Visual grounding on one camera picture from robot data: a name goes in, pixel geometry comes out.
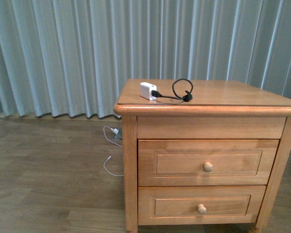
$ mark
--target drawer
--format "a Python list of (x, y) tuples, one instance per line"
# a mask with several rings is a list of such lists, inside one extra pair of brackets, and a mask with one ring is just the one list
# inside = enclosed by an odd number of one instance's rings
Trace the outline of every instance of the drawer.
[(138, 224), (255, 222), (264, 191), (263, 185), (139, 188)]
[(267, 184), (277, 145), (256, 139), (138, 140), (138, 184)]
[(145, 117), (137, 118), (140, 139), (279, 139), (284, 117)]

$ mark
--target wooden knob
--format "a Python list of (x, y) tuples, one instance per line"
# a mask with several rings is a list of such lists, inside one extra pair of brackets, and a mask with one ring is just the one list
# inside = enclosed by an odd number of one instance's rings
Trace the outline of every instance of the wooden knob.
[(205, 172), (211, 172), (213, 170), (213, 165), (209, 162), (204, 163), (204, 171)]
[(198, 205), (198, 210), (197, 210), (201, 215), (205, 214), (207, 209), (204, 205)]

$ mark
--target floor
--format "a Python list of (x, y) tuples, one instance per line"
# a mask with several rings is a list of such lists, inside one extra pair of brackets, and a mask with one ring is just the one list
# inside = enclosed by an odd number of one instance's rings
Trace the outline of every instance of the floor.
[[(0, 119), (0, 233), (125, 233), (122, 149), (111, 120)], [(245, 233), (249, 224), (142, 226), (139, 233)], [(268, 227), (291, 233), (291, 155)]]

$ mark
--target curtain fold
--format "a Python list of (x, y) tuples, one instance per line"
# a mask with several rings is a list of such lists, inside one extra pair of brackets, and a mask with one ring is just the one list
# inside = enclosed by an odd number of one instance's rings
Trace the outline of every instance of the curtain fold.
[(129, 78), (291, 98), (291, 0), (0, 0), (0, 112), (112, 115)]

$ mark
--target wall charger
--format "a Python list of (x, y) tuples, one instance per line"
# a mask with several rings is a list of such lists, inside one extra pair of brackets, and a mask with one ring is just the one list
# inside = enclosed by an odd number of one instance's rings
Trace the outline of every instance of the wall charger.
[(150, 83), (140, 83), (140, 96), (147, 99), (147, 100), (155, 100), (156, 97), (152, 96), (151, 91), (156, 91), (156, 85)]

